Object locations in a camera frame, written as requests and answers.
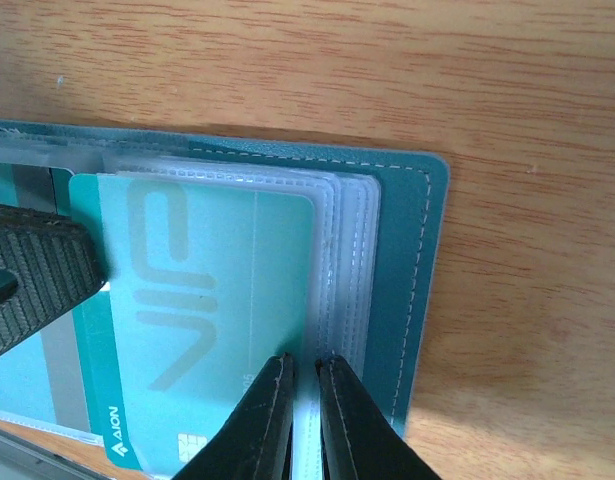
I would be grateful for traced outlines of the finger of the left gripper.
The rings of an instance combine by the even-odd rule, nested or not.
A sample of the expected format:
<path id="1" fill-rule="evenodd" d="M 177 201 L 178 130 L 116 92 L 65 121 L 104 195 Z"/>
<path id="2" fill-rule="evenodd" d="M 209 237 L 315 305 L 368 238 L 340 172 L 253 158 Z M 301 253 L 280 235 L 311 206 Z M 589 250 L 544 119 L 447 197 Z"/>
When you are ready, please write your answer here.
<path id="1" fill-rule="evenodd" d="M 0 356 L 101 290 L 106 276 L 82 224 L 0 204 Z"/>

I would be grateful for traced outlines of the teal leather card holder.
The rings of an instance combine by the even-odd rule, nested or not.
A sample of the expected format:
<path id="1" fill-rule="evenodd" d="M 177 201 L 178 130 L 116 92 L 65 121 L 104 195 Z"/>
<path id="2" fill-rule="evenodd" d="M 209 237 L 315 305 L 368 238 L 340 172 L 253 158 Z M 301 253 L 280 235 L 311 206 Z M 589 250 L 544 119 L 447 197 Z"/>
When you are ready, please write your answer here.
<path id="1" fill-rule="evenodd" d="M 448 189 L 441 158 L 0 120 L 0 204 L 80 223 L 69 198 L 78 174 L 245 185 L 308 198 L 315 220 L 302 345 L 298 353 L 272 355 L 294 359 L 288 479 L 326 479 L 320 359 L 344 357 L 402 439 Z"/>

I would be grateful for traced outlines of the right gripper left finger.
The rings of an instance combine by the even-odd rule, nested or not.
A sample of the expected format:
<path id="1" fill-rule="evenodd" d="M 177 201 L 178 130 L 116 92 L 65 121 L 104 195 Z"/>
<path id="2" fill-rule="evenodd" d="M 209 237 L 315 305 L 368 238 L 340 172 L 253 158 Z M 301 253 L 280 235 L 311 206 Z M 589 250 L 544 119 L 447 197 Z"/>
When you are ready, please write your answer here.
<path id="1" fill-rule="evenodd" d="M 294 396 L 293 357 L 270 357 L 218 433 L 175 477 L 289 478 Z"/>

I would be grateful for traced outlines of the teal AION VIP card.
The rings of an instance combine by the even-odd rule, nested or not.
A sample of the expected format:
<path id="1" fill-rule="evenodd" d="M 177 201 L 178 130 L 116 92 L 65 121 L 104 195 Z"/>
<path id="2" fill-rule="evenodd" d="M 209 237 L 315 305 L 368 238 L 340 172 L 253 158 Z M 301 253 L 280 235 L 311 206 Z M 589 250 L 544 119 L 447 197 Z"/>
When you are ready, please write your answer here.
<path id="1" fill-rule="evenodd" d="M 78 174 L 69 198 L 107 276 L 74 313 L 93 429 L 116 466 L 171 476 L 270 356 L 299 352 L 314 205 L 129 174 Z"/>

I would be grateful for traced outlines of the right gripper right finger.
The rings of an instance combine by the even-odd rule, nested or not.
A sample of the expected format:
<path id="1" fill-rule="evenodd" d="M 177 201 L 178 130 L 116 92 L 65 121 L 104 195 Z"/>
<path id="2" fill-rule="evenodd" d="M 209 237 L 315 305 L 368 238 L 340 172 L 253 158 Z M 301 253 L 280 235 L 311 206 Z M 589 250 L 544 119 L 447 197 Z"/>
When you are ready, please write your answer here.
<path id="1" fill-rule="evenodd" d="M 316 362 L 326 479 L 437 479 L 390 426 L 340 355 Z"/>

